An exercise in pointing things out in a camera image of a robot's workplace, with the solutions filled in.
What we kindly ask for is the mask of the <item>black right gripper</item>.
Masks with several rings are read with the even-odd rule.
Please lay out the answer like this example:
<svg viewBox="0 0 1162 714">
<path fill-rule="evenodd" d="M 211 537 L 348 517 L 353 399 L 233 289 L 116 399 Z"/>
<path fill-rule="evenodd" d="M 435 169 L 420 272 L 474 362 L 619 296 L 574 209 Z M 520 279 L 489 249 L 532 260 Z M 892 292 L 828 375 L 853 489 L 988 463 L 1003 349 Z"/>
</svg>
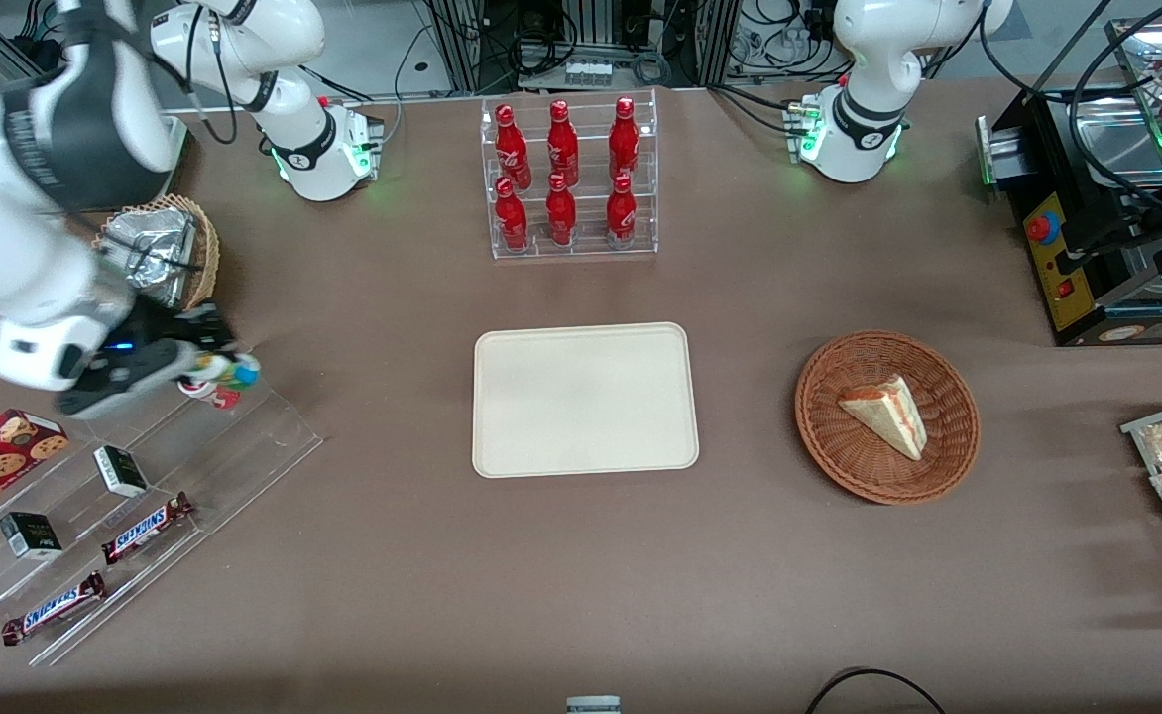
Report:
<svg viewBox="0 0 1162 714">
<path fill-rule="evenodd" d="M 56 410 L 64 417 L 102 417 L 165 384 L 191 381 L 215 357 L 235 354 L 236 348 L 218 304 L 196 304 L 188 310 L 132 304 L 81 374 L 56 394 Z"/>
</svg>

